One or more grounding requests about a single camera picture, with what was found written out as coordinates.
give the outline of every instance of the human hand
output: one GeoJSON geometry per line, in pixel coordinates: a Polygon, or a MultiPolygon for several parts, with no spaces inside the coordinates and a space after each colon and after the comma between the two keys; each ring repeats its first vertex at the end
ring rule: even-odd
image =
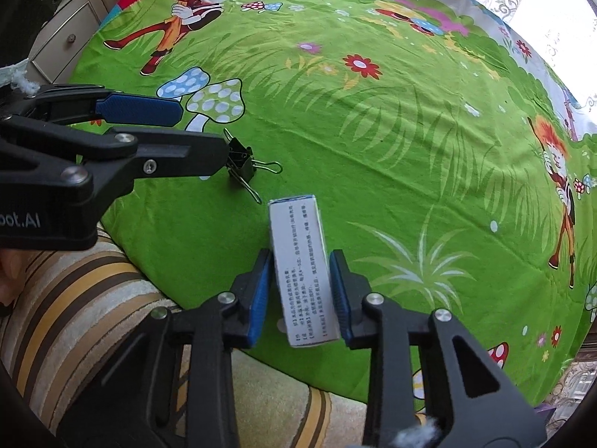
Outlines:
{"type": "Polygon", "coordinates": [[[191,18],[193,16],[193,10],[183,4],[172,5],[172,15],[179,17],[181,20],[191,18]]]}
{"type": "Polygon", "coordinates": [[[545,163],[545,170],[547,170],[547,173],[552,174],[553,168],[551,167],[551,155],[548,152],[543,152],[543,161],[545,163]]]}
{"type": "Polygon", "coordinates": [[[560,200],[566,206],[566,210],[568,211],[568,213],[570,213],[570,197],[568,197],[564,189],[557,187],[556,190],[557,195],[560,197],[560,200]]]}
{"type": "Polygon", "coordinates": [[[29,251],[0,249],[0,304],[10,305],[25,288],[29,251]]]}

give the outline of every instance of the binder clip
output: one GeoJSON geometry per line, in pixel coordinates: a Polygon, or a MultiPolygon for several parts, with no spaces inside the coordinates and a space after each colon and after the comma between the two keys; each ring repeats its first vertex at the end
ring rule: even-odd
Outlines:
{"type": "Polygon", "coordinates": [[[278,175],[283,171],[282,165],[278,162],[260,162],[255,160],[253,158],[253,150],[251,147],[244,147],[226,128],[224,128],[224,137],[230,148],[228,160],[226,161],[226,168],[228,169],[229,175],[251,194],[256,203],[262,204],[263,201],[261,197],[257,191],[249,185],[249,182],[258,169],[267,170],[268,172],[278,175]]]}

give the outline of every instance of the blue gripper pad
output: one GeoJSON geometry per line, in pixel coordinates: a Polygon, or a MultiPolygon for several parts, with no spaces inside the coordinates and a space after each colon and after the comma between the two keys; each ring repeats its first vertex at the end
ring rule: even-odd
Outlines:
{"type": "Polygon", "coordinates": [[[183,117],[183,108],[175,100],[133,96],[115,92],[98,100],[96,113],[105,121],[121,125],[173,127],[183,117]]]}
{"type": "Polygon", "coordinates": [[[345,343],[350,343],[353,338],[352,324],[350,318],[350,304],[346,295],[344,281],[340,274],[340,267],[334,252],[329,255],[329,283],[334,299],[334,310],[340,325],[340,334],[345,343]]]}
{"type": "Polygon", "coordinates": [[[268,260],[263,266],[263,271],[257,282],[255,295],[253,296],[253,302],[249,308],[249,332],[247,333],[249,348],[253,348],[259,340],[263,323],[265,322],[265,314],[268,307],[269,281],[272,271],[272,257],[272,254],[268,255],[268,260]]]}

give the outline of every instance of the wooden dresser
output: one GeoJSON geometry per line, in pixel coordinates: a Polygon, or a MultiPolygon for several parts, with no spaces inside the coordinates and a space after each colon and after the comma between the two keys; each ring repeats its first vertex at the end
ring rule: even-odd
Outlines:
{"type": "Polygon", "coordinates": [[[28,78],[66,83],[81,52],[118,0],[62,0],[29,53],[28,78]]]}

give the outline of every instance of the green spotted mushroom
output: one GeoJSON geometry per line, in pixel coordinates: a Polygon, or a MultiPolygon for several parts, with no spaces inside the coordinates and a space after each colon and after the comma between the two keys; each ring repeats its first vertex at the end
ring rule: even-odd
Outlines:
{"type": "Polygon", "coordinates": [[[593,323],[597,315],[597,284],[593,285],[589,293],[587,293],[584,299],[584,309],[591,312],[591,323],[593,323]]]}
{"type": "Polygon", "coordinates": [[[220,125],[240,119],[245,112],[242,87],[240,79],[228,79],[195,92],[187,101],[186,109],[196,116],[185,130],[201,133],[210,119],[220,125]]]}

